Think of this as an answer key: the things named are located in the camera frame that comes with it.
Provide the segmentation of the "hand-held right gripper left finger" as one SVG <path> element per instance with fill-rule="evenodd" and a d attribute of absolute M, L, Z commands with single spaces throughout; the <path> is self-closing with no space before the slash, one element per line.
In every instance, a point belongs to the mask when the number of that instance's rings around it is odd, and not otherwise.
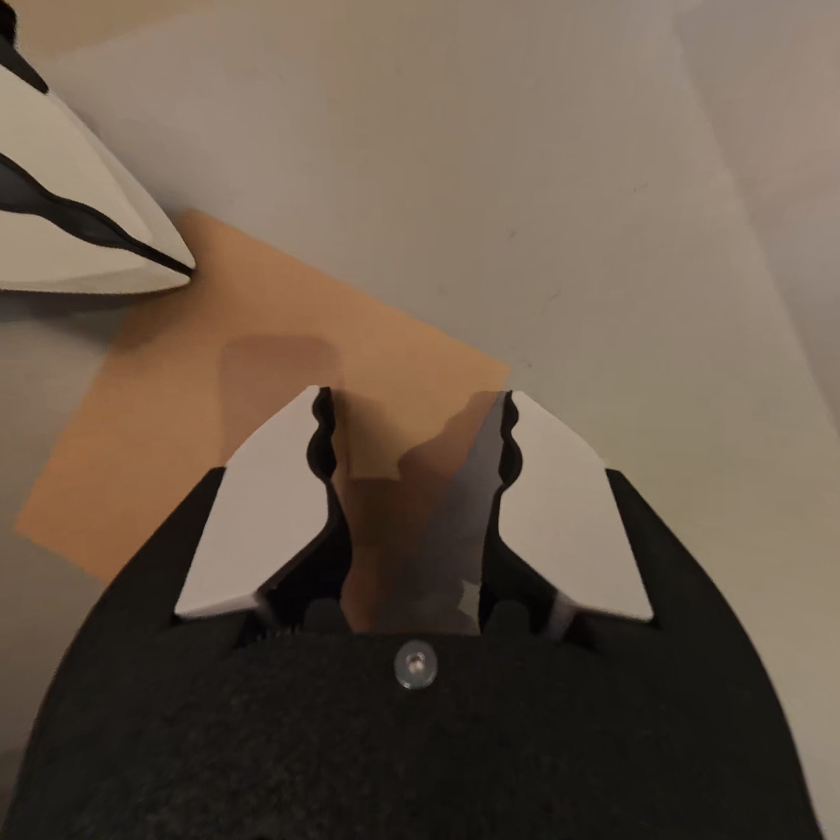
<path fill-rule="evenodd" d="M 175 615 L 252 613 L 265 627 L 346 634 L 353 548 L 333 474 L 332 390 L 311 385 L 228 459 Z"/>

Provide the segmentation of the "mushroom-patterned tan-backed origami paper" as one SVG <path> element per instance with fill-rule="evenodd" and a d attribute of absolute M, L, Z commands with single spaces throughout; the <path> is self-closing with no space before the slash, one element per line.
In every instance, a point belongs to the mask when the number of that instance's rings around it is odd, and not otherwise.
<path fill-rule="evenodd" d="M 203 213 L 179 227 L 195 279 L 131 311 L 15 530 L 110 582 L 210 468 L 326 385 L 353 540 L 343 606 L 371 629 L 510 366 Z"/>

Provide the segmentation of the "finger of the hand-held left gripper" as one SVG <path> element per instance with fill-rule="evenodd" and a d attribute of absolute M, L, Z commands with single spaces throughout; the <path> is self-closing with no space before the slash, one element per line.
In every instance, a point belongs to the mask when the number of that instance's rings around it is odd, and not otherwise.
<path fill-rule="evenodd" d="M 166 217 L 146 222 L 109 175 L 48 185 L 2 157 L 2 289 L 138 295 L 183 287 L 193 257 Z"/>
<path fill-rule="evenodd" d="M 166 217 L 180 236 L 158 203 L 54 92 L 42 94 L 4 67 L 1 71 L 1 210 L 3 156 L 14 159 L 33 175 L 45 175 L 49 186 L 58 186 L 61 176 L 67 178 L 69 186 L 75 186 L 83 174 L 109 175 L 146 222 L 159 227 Z M 195 267 L 192 256 L 192 273 Z"/>

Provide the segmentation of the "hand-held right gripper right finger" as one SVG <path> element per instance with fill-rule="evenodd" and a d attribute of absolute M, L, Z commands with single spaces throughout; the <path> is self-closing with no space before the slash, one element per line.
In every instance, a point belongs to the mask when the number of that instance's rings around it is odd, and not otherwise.
<path fill-rule="evenodd" d="M 603 459 L 525 392 L 503 396 L 499 487 L 480 560 L 482 636 L 649 629 L 646 592 Z"/>

